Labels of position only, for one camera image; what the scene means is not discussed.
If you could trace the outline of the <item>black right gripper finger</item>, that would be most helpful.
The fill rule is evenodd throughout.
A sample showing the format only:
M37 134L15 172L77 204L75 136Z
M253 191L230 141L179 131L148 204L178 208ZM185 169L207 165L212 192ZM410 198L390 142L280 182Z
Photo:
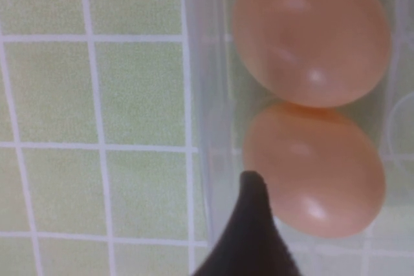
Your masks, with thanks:
M300 270L274 224L264 179L255 171L240 176L233 213L196 276L291 276Z

